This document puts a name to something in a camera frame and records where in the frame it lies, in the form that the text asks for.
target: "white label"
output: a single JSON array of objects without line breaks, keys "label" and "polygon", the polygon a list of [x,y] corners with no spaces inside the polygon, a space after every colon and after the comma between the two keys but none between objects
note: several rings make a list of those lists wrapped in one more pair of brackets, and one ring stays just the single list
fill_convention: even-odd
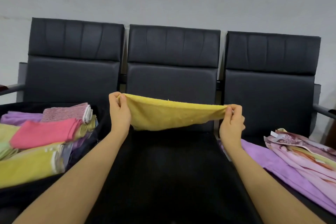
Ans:
[{"label": "white label", "polygon": [[318,163],[325,164],[325,162],[324,162],[324,161],[321,161],[321,160],[319,160],[319,159],[315,159],[315,161],[316,161],[316,162],[318,162]]},{"label": "white label", "polygon": [[275,132],[273,132],[273,131],[271,131],[271,136],[277,138],[277,137],[278,137],[278,134],[275,133]]}]

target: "hand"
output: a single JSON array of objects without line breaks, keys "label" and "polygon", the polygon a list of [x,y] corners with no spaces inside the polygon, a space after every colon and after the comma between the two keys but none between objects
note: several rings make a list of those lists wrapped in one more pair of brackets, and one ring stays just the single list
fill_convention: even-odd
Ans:
[{"label": "hand", "polygon": [[228,105],[225,110],[224,120],[219,129],[219,136],[225,149],[242,147],[240,139],[245,129],[242,110],[240,105]]},{"label": "hand", "polygon": [[108,99],[110,101],[111,132],[120,134],[125,140],[131,125],[131,112],[127,106],[126,96],[120,92],[114,92],[108,95]]}]

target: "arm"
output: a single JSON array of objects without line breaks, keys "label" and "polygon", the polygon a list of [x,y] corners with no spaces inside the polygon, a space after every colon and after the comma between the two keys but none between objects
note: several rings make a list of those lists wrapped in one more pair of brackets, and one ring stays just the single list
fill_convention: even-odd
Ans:
[{"label": "arm", "polygon": [[85,222],[128,134],[131,114],[124,95],[119,107],[116,99],[119,95],[119,92],[109,95],[111,132],[28,206],[14,224]]},{"label": "arm", "polygon": [[244,119],[241,106],[229,106],[219,134],[263,222],[265,224],[324,223],[242,149],[240,138],[245,128]]}]

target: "metal armrest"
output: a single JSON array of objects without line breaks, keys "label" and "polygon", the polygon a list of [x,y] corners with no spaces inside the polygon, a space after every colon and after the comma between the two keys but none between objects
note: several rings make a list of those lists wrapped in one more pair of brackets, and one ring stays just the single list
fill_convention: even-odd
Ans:
[{"label": "metal armrest", "polygon": [[323,114],[323,115],[325,115],[329,118],[332,118],[332,119],[336,120],[336,110],[334,110],[334,109],[328,109],[328,108],[322,107],[318,104],[313,104],[313,109],[320,114]]},{"label": "metal armrest", "polygon": [[21,91],[24,88],[25,88],[24,83],[9,85],[9,86],[3,87],[3,90],[0,90],[0,96],[13,93],[13,92],[17,92],[17,91]]}]

